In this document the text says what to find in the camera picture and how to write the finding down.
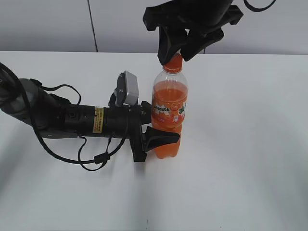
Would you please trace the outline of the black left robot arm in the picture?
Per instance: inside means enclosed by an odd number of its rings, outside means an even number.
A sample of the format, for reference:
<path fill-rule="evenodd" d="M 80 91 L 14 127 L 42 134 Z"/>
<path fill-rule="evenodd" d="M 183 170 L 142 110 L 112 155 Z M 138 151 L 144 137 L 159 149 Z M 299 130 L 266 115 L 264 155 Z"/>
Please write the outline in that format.
<path fill-rule="evenodd" d="M 44 139 L 85 137 L 129 140 L 135 162 L 144 162 L 147 153 L 167 144 L 177 143 L 180 135 L 143 125 L 151 123 L 151 105 L 139 102 L 137 78 L 125 71 L 107 107 L 72 104 L 54 94 L 35 79 L 18 78 L 7 66 L 0 66 L 1 110 L 30 125 L 41 145 Z"/>

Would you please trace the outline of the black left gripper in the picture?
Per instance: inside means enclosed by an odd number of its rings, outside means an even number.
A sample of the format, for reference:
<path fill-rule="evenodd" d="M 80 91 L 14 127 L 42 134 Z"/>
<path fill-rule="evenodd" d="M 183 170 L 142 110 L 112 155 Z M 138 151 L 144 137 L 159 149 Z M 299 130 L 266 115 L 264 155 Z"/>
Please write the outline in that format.
<path fill-rule="evenodd" d="M 141 102 L 140 105 L 136 103 L 117 106 L 116 97 L 110 97 L 109 107 L 104 109 L 104 135 L 121 140 L 109 153 L 110 156 L 120 150 L 126 139 L 129 139 L 135 162 L 144 162 L 147 157 L 146 152 L 154 148 L 179 141 L 178 133 L 157 130 L 153 127 L 147 127 L 142 136 L 141 126 L 151 122 L 150 107 L 147 101 Z"/>

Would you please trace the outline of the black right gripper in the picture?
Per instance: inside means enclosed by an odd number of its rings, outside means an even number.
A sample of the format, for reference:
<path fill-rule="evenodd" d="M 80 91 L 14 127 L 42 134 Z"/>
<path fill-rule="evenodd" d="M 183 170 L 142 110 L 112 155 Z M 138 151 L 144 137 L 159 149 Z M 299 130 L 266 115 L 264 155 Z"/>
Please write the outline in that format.
<path fill-rule="evenodd" d="M 148 31 L 159 27 L 157 57 L 161 65 L 166 65 L 178 50 L 188 62 L 206 47 L 221 41 L 224 37 L 221 27 L 237 24 L 243 15 L 231 0 L 171 0 L 147 7 L 143 22 Z"/>

